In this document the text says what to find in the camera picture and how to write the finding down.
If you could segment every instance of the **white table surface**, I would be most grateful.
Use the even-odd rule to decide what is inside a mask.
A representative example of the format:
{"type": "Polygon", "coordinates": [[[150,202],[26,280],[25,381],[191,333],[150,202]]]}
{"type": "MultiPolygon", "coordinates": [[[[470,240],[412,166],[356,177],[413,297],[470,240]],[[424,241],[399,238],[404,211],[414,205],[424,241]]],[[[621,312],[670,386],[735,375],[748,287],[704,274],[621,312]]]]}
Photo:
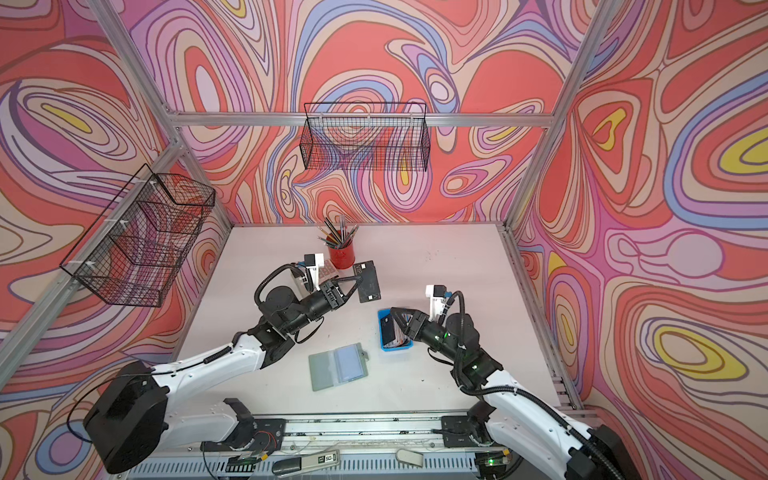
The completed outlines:
{"type": "MultiPolygon", "coordinates": [[[[255,326],[260,312],[253,291],[284,263],[301,261],[305,253],[327,255],[318,233],[316,227],[234,228],[178,358],[228,343],[236,331],[255,326]]],[[[459,392],[450,367],[430,359],[426,345],[398,352],[380,347],[377,311],[401,306],[428,313],[424,291],[433,283],[461,290],[485,351],[534,394],[560,405],[495,225],[360,227],[354,248],[356,262],[376,265],[381,300],[360,303],[355,294],[326,315],[312,339],[295,345],[279,362],[227,380],[190,403],[203,407],[237,397],[258,415],[467,409],[476,399],[459,392]],[[313,392],[307,356],[357,342],[369,354],[368,376],[313,392]]],[[[352,269],[340,273],[353,274],[352,269]]],[[[283,272],[263,295],[278,285],[295,289],[283,272]]],[[[349,284],[343,287],[346,291],[349,284]]],[[[305,327],[300,336],[314,327],[305,327]]]]}

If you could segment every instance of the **patterned wall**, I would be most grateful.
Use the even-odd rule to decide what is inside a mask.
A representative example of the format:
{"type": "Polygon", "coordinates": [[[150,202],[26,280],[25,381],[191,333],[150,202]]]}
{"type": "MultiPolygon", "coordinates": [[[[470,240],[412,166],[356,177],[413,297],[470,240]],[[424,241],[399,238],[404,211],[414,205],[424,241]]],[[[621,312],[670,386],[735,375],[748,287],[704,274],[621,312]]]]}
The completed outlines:
{"type": "MultiPolygon", "coordinates": [[[[84,3],[0,3],[0,338],[120,186],[165,146],[84,3]]],[[[206,222],[159,309],[75,294],[0,392],[0,478],[96,476],[95,451],[66,429],[69,409],[125,363],[169,359],[224,234],[206,222]]],[[[75,428],[92,400],[73,415],[75,428]]]]}
{"type": "Polygon", "coordinates": [[[432,129],[426,172],[304,170],[297,127],[184,130],[234,223],[504,220],[540,128],[459,127],[444,151],[432,129]]]}
{"type": "Polygon", "coordinates": [[[515,221],[646,478],[768,478],[768,3],[626,2],[515,221]]]}
{"type": "Polygon", "coordinates": [[[551,111],[592,2],[148,0],[121,17],[171,109],[303,111],[421,98],[551,111]]]}
{"type": "MultiPolygon", "coordinates": [[[[121,17],[177,111],[303,111],[411,101],[431,111],[549,112],[591,2],[125,2],[121,17]]],[[[300,129],[185,135],[236,223],[500,221],[541,134],[439,128],[425,174],[304,172],[300,129]]]]}
{"type": "Polygon", "coordinates": [[[165,145],[114,50],[73,5],[0,6],[3,337],[84,229],[165,145]]]}

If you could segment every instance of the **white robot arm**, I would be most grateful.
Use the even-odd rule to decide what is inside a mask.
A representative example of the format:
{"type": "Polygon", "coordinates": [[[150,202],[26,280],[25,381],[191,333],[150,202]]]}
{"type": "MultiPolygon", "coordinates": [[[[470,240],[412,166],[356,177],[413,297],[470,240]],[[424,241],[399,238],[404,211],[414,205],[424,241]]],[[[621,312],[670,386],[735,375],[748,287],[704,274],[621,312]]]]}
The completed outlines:
{"type": "Polygon", "coordinates": [[[231,343],[178,362],[154,367],[133,362],[123,367],[83,419],[107,472],[124,472],[156,448],[203,441],[252,441],[252,435],[237,431],[239,427],[253,428],[253,420],[236,399],[225,399],[229,408],[215,409],[213,415],[207,412],[177,418],[175,411],[199,392],[282,359],[295,343],[308,340],[319,324],[298,340],[304,326],[344,305],[356,291],[360,277],[334,277],[318,284],[317,270],[322,265],[323,255],[319,253],[273,271],[253,295],[262,313],[258,324],[236,333],[231,343]],[[277,286],[262,299],[266,285],[285,270],[291,271],[308,294],[299,300],[290,287],[277,286]],[[355,283],[344,293],[339,284],[347,281],[355,283]]]}
{"type": "Polygon", "coordinates": [[[468,414],[471,431],[463,433],[477,443],[508,447],[553,480],[640,478],[618,435],[553,409],[480,347],[461,292],[449,295],[444,286],[429,285],[426,296],[429,315],[400,308],[390,313],[408,337],[453,361],[452,376],[462,392],[482,399],[468,414]],[[446,319],[456,299],[460,313],[446,319]]]}

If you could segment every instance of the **black wire basket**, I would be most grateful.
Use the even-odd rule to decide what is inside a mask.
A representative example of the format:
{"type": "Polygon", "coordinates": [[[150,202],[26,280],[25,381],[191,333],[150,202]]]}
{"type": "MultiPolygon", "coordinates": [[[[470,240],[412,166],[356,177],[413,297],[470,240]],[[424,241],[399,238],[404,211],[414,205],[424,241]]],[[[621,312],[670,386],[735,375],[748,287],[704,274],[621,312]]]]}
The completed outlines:
{"type": "Polygon", "coordinates": [[[427,170],[424,103],[315,102],[305,103],[304,112],[305,170],[427,170]]]}
{"type": "Polygon", "coordinates": [[[105,303],[162,306],[214,207],[215,192],[184,175],[154,172],[134,188],[141,189],[135,200],[78,268],[67,270],[67,258],[96,222],[60,267],[105,303]]]}

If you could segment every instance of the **pencil holder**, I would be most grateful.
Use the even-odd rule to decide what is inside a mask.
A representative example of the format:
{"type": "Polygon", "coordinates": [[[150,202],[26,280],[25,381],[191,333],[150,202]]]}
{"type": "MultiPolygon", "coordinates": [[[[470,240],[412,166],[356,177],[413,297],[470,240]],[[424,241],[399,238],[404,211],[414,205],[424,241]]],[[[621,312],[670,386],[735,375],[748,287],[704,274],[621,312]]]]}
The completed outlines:
{"type": "Polygon", "coordinates": [[[337,270],[346,270],[355,264],[355,250],[353,249],[353,242],[350,241],[349,245],[344,248],[331,248],[328,247],[330,253],[331,263],[337,270]]]}

